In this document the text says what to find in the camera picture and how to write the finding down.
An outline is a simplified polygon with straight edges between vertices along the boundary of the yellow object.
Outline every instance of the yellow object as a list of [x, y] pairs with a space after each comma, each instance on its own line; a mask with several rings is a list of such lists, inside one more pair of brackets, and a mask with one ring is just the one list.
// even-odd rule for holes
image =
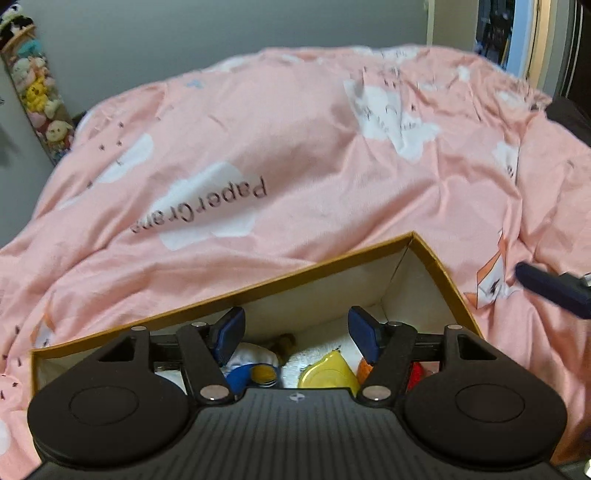
[[47, 88], [43, 84], [43, 78], [35, 80], [27, 89], [25, 104], [30, 112], [42, 113], [48, 101]]
[[349, 388], [353, 395], [359, 391], [359, 382], [338, 350], [322, 357], [300, 375], [298, 388]]
[[258, 385], [277, 382], [277, 374], [271, 365], [255, 365], [251, 368], [251, 380]]

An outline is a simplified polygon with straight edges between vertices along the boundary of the red object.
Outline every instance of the red object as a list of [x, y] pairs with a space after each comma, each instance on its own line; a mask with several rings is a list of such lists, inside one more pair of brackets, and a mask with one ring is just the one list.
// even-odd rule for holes
[[418, 384], [423, 379], [424, 375], [425, 370], [423, 370], [423, 366], [419, 362], [414, 362], [413, 369], [410, 371], [410, 378], [408, 379], [407, 391]]
[[[365, 358], [361, 359], [359, 367], [357, 368], [357, 380], [359, 381], [359, 385], [363, 385], [373, 369], [374, 368], [367, 363]], [[408, 379], [407, 391], [419, 383], [424, 376], [425, 370], [423, 369], [423, 366], [419, 362], [414, 362], [413, 369], [410, 371], [410, 378]]]

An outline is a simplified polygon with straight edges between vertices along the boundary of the bed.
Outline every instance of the bed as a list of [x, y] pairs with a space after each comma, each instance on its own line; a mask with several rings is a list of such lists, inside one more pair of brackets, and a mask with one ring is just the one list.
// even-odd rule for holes
[[591, 270], [590, 150], [485, 59], [402, 46], [265, 50], [143, 85], [80, 121], [0, 251], [0, 476], [38, 462], [31, 348], [195, 303], [408, 231], [485, 338], [590, 427], [591, 323], [513, 267]]

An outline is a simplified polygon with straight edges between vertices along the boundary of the plush toy rack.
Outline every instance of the plush toy rack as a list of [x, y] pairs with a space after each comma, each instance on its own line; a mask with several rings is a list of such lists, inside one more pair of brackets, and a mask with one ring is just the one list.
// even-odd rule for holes
[[0, 17], [0, 55], [41, 145], [57, 164], [70, 151], [72, 119], [51, 75], [33, 20], [12, 4]]

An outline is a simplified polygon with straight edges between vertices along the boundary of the black circular pad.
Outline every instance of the black circular pad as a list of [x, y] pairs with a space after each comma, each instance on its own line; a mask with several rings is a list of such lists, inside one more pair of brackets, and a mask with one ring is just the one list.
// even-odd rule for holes
[[100, 426], [117, 423], [139, 407], [138, 396], [128, 388], [92, 387], [74, 395], [70, 411], [79, 422]]
[[500, 423], [513, 420], [525, 408], [523, 398], [500, 385], [471, 385], [456, 395], [456, 405], [473, 420]]
[[28, 409], [42, 457], [77, 468], [125, 465], [183, 431], [189, 401], [148, 361], [85, 359], [43, 388]]
[[548, 460], [566, 425], [558, 394], [508, 358], [446, 365], [407, 394], [403, 411], [431, 450], [485, 470]]

